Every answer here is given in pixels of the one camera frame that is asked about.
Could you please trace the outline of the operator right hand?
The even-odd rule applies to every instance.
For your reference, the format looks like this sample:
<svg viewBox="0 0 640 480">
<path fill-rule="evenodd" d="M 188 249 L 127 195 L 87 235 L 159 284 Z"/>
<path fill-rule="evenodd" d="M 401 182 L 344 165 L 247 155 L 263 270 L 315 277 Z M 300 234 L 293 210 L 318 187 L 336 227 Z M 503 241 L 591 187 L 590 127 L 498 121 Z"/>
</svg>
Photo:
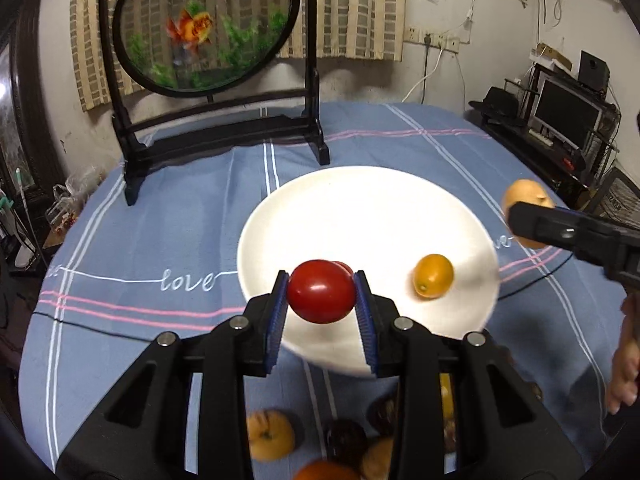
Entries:
<svg viewBox="0 0 640 480">
<path fill-rule="evenodd" d="M 620 341 L 612 359 L 611 381 L 606 389 L 606 406 L 612 415 L 623 405 L 631 406 L 638 398 L 639 343 L 634 336 L 634 323 L 639 318 L 639 293 L 631 292 L 620 310 L 624 319 Z"/>
</svg>

